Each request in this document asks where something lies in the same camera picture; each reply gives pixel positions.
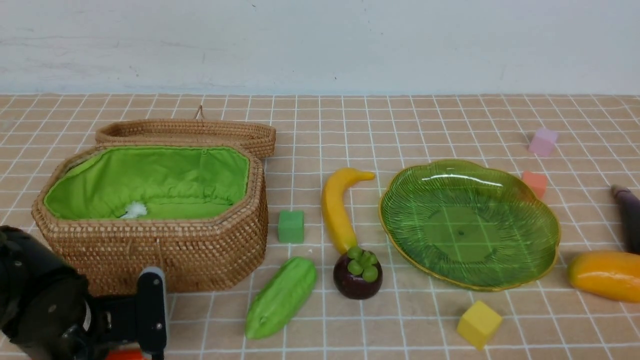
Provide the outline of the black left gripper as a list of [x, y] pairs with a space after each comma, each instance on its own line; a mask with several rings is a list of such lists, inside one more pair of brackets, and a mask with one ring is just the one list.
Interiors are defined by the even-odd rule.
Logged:
[[138, 342], [135, 297], [94, 296], [86, 275], [2, 226], [1, 331], [32, 360], [105, 360]]

